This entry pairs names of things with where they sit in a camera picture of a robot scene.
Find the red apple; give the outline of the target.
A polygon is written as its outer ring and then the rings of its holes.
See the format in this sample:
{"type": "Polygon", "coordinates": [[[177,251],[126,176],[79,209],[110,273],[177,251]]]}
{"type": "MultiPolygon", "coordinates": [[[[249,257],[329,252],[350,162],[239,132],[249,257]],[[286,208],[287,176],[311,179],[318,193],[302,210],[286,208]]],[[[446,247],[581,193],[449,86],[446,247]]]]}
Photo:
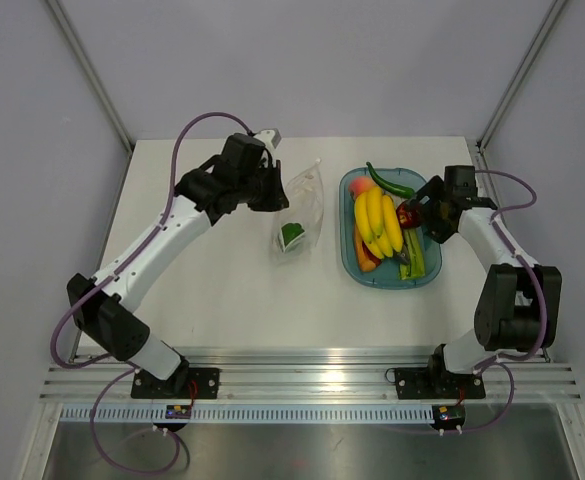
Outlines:
{"type": "Polygon", "coordinates": [[[396,215],[403,230],[419,228],[422,224],[419,208],[410,206],[408,202],[403,202],[397,207],[396,215]]]}

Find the yellow banana bunch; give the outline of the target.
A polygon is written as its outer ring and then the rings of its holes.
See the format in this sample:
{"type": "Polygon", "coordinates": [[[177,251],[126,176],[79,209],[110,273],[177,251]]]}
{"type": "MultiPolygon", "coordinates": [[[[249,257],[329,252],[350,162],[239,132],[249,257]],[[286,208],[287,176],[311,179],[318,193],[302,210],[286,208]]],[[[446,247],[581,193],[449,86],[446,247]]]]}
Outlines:
{"type": "Polygon", "coordinates": [[[364,245],[375,258],[383,260],[403,253],[404,239],[393,200],[380,187],[372,187],[356,198],[354,219],[364,245]]]}

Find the green bell pepper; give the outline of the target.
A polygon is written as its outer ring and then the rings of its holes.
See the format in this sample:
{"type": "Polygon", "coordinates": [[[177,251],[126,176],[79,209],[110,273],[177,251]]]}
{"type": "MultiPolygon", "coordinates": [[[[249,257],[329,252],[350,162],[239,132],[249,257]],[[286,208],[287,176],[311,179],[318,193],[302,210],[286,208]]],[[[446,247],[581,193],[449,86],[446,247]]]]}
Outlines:
{"type": "Polygon", "coordinates": [[[280,242],[283,248],[287,248],[293,242],[302,238],[305,229],[300,223],[286,223],[280,230],[280,242]]]}

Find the clear zip top bag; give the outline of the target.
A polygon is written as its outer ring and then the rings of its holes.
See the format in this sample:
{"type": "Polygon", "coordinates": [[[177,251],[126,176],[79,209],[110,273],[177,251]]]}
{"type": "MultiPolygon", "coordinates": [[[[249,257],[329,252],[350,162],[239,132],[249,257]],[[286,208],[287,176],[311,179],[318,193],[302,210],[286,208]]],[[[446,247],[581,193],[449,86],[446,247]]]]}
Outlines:
{"type": "Polygon", "coordinates": [[[317,245],[324,217],[324,185],[321,159],[292,178],[285,186],[289,206],[275,214],[271,229],[271,258],[278,264],[308,256],[317,245]],[[305,229],[302,238],[283,248],[280,230],[286,223],[300,223],[305,229]]]}

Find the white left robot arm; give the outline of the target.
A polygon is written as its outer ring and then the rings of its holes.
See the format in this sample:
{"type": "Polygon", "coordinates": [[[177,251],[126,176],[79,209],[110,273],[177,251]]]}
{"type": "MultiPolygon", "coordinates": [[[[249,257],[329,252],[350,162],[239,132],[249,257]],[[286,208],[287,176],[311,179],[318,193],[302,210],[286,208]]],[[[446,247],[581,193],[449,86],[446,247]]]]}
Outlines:
{"type": "Polygon", "coordinates": [[[229,136],[222,151],[185,173],[167,209],[119,257],[91,278],[67,285],[75,325],[118,361],[153,376],[167,398],[188,385],[188,361],[135,315],[143,298],[177,256],[223,216],[245,204],[257,212],[288,207],[276,129],[229,136]]]}

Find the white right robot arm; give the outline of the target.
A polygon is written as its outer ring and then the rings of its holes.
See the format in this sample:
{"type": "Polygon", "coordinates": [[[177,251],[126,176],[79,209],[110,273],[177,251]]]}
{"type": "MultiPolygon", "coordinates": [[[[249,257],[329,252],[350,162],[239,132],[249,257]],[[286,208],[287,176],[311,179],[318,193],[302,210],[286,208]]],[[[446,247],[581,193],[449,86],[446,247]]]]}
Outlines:
{"type": "Polygon", "coordinates": [[[472,166],[448,166],[410,202],[425,235],[438,244],[462,237],[486,277],[472,329],[439,345],[425,367],[396,374],[401,399],[482,399],[482,374],[490,366],[526,362],[554,342],[561,273],[519,245],[502,208],[480,195],[477,173],[472,166]]]}

